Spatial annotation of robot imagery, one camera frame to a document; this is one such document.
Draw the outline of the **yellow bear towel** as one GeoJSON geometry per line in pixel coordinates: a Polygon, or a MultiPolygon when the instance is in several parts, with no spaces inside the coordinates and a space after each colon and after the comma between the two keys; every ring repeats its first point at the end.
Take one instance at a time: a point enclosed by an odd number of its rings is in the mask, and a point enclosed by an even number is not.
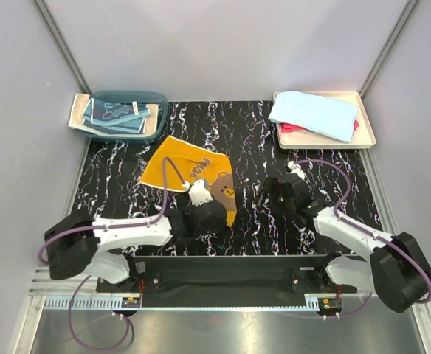
{"type": "Polygon", "coordinates": [[[167,137],[152,155],[139,180],[141,184],[163,188],[163,159],[169,158],[174,167],[167,168],[168,190],[184,192],[183,183],[191,184],[204,178],[211,196],[227,211],[227,225],[232,226],[237,213],[232,166],[222,153],[192,145],[175,137],[167,137]]]}

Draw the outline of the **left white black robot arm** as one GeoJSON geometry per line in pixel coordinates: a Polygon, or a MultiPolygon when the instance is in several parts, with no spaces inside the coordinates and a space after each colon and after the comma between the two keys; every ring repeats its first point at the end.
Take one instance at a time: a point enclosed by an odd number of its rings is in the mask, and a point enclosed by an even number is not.
{"type": "Polygon", "coordinates": [[[113,250],[190,242],[202,234],[218,233],[226,226],[227,213],[218,201],[135,219],[90,218],[76,212],[45,232],[39,255],[46,255],[52,280],[85,274],[129,292],[139,282],[136,266],[113,250]]]}

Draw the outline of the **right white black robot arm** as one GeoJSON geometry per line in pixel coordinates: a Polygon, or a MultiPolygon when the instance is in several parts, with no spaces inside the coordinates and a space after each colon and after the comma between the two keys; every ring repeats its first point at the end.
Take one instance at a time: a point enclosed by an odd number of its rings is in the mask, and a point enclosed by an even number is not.
{"type": "Polygon", "coordinates": [[[339,285],[349,285],[375,293],[397,313],[431,300],[431,267],[412,235],[388,234],[348,217],[314,198],[307,183],[294,173],[268,177],[256,201],[282,216],[304,222],[317,234],[357,255],[353,259],[333,253],[323,258],[314,274],[319,290],[328,293],[339,285]]]}

